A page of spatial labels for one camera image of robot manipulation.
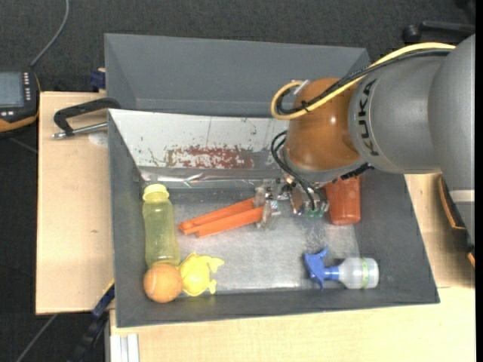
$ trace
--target yellow rubber duck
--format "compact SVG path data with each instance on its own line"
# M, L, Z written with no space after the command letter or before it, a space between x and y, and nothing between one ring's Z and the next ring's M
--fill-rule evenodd
M217 281L211 279L211 272L225 262L217 257L191 253L178 266L183 280L183 291L190 296L201 295L207 288L210 293L217 291Z

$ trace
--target black chair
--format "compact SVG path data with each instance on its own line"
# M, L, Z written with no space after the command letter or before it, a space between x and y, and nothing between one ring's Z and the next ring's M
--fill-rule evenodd
M453 0L454 4L465 11L470 24L443 23L438 21L425 20L419 25L411 24L402 31L404 43L417 43L421 40L423 33L449 35L456 40L464 40L476 32L476 0Z

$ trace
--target blue spray nozzle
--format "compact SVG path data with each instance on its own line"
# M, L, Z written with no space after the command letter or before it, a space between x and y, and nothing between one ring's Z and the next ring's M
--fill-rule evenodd
M324 289L324 280L339 280L339 267L325 267L322 259L327 255L327 252L328 247L313 255L309 253L303 254L303 261L309 276L320 286L321 290Z

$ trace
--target red residue stain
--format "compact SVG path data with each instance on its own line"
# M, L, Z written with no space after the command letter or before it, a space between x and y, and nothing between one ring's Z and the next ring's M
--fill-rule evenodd
M207 169L252 169L251 150L238 146L187 146L166 151L169 167L197 167Z

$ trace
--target red container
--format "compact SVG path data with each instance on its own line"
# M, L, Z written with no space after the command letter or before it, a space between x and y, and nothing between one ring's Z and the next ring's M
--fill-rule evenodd
M361 219L361 184L359 176L338 179L325 185L329 214L335 225L349 225Z

